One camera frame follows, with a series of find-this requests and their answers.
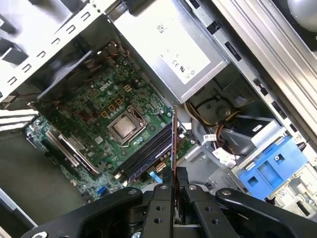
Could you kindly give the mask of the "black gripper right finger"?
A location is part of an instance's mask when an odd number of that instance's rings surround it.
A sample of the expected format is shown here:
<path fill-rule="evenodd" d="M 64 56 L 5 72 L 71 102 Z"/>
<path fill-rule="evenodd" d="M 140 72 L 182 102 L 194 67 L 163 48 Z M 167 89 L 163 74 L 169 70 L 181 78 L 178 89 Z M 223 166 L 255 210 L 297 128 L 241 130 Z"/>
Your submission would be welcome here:
<path fill-rule="evenodd" d="M 242 192 L 222 188 L 210 199 L 190 184 L 185 167 L 177 182 L 203 238 L 315 238 L 317 224 Z"/>

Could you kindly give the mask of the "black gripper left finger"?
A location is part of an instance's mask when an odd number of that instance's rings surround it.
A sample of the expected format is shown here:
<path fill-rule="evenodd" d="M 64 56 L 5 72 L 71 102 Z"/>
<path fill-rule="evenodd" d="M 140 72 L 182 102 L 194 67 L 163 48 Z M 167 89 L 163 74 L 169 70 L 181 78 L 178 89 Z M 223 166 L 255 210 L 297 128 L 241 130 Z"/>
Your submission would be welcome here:
<path fill-rule="evenodd" d="M 163 169 L 162 183 L 142 192 L 126 187 L 42 224 L 25 238 L 169 238 L 173 230 L 174 179 Z"/>

